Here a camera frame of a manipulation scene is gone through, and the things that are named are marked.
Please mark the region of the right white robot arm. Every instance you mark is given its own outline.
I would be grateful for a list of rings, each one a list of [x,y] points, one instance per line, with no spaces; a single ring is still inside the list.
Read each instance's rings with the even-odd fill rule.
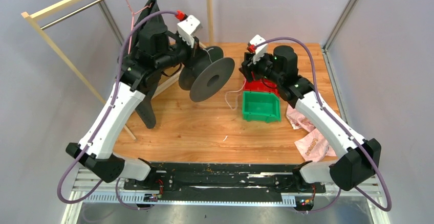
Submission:
[[[293,187],[306,191],[316,182],[335,183],[350,191],[375,175],[371,163],[379,165],[380,143],[367,140],[351,129],[315,93],[314,84],[298,73],[298,56],[290,46],[278,46],[273,54],[258,58],[255,53],[244,53],[239,71],[248,82],[267,79],[276,85],[279,96],[304,115],[333,148],[335,162],[306,162],[294,169]]]

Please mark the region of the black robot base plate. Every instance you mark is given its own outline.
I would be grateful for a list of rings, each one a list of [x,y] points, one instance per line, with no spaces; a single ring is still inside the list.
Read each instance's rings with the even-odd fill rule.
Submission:
[[[160,193],[161,200],[205,203],[278,203],[283,194],[308,198],[325,193],[320,183],[301,185],[292,164],[152,163],[145,183],[127,179],[122,190]]]

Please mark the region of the black cable spool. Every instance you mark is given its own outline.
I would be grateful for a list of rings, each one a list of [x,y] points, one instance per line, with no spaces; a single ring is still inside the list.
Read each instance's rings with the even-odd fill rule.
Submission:
[[[193,102],[202,102],[215,95],[230,79],[235,61],[224,57],[223,49],[210,46],[199,51],[191,67],[184,67],[179,75],[181,89],[189,91]]]

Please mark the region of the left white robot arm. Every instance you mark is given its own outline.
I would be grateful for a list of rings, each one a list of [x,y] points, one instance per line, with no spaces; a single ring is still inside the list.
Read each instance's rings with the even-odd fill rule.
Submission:
[[[100,178],[111,183],[120,178],[136,180],[144,189],[151,189],[157,182],[157,170],[143,159],[116,156],[113,148],[133,110],[146,95],[120,80],[121,70],[113,85],[110,99],[98,115],[89,132],[78,142],[70,143],[66,152],[74,158],[61,177],[66,178],[72,168],[80,163]]]

